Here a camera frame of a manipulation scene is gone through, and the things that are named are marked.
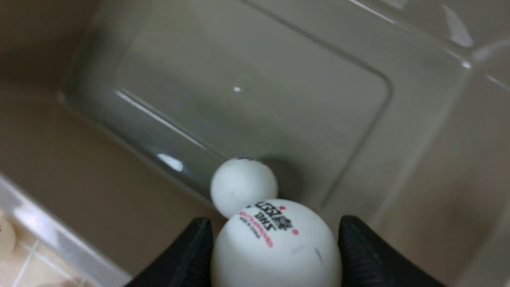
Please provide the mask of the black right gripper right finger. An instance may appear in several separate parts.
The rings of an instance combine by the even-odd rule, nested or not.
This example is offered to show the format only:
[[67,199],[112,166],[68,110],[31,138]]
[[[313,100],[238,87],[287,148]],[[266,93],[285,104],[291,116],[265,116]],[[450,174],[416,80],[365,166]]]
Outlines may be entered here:
[[444,287],[357,216],[342,216],[337,236],[343,287]]

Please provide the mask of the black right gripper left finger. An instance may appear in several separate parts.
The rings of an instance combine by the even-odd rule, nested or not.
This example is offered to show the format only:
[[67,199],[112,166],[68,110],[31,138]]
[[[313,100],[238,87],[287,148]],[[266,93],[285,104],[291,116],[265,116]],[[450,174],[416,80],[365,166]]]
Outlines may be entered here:
[[197,217],[127,287],[210,287],[214,238],[211,220]]

